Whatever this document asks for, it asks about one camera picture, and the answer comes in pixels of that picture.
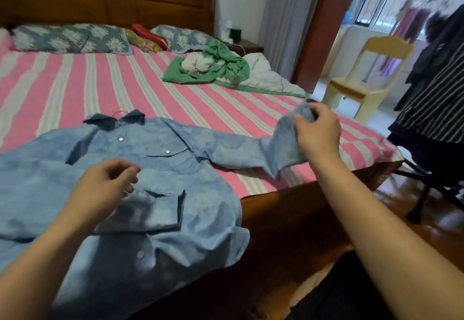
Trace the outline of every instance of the black chair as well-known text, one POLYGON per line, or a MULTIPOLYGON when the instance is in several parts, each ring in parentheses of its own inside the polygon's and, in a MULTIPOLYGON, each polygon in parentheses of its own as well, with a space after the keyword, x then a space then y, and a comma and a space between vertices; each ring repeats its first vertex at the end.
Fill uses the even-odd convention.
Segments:
POLYGON ((392 132, 388 140, 407 149, 415 162, 406 160, 414 172, 396 170, 394 173, 424 183, 416 206, 406 216, 409 222, 421 223, 422 209, 431 188, 464 211, 464 203, 457 198, 464 181, 464 145, 430 140, 409 130, 392 132))

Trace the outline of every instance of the wooden nightstand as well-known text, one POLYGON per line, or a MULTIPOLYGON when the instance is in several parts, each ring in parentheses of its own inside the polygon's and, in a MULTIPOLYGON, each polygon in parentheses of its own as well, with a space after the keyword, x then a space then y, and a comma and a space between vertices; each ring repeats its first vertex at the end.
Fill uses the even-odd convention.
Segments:
POLYGON ((264 48, 260 45, 249 42, 245 39, 242 39, 237 44, 227 44, 227 46, 229 47, 229 50, 235 51, 235 53, 239 54, 241 57, 246 54, 262 53, 264 51, 264 48))

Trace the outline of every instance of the wooden chair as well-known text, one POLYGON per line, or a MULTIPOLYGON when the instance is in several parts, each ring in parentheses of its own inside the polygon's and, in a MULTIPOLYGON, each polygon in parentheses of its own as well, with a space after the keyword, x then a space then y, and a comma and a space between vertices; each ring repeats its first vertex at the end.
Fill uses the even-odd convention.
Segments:
POLYGON ((399 36, 383 36, 368 39, 348 76, 336 77, 330 80, 322 102, 331 109, 335 109, 340 104, 342 96, 356 100, 361 105, 356 112, 355 120, 360 124, 366 124, 372 113, 379 107, 380 103, 392 89, 413 48, 413 44, 406 43, 399 36), (367 83, 354 78, 356 69, 365 51, 403 60, 397 67, 386 89, 372 88, 367 83))

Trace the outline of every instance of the light blue shirt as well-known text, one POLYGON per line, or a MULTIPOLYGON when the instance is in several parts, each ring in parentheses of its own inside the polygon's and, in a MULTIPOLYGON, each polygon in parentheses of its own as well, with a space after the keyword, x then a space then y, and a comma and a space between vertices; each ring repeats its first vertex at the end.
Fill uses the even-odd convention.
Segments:
POLYGON ((294 113, 272 137, 252 138, 145 119, 96 114, 0 154, 0 270, 42 233, 90 165, 123 158, 139 165, 135 192, 79 248, 51 319, 124 319, 217 268, 249 241, 240 199, 212 168, 261 167, 276 177, 302 163, 294 113))

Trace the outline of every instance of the shirt collar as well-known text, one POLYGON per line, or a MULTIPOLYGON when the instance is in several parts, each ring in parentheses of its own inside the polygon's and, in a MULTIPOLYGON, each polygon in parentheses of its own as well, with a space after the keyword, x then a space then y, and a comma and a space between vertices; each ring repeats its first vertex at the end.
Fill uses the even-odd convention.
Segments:
MULTIPOLYGON (((83 123, 87 123, 90 125, 97 125, 99 127, 104 127, 107 130, 114 129, 116 122, 118 119, 103 115, 103 114, 95 114, 86 118, 83 123)), ((138 111, 137 109, 132 110, 127 115, 123 116, 119 119, 119 121, 123 121, 126 123, 138 123, 140 125, 145 124, 145 114, 143 112, 138 111)))

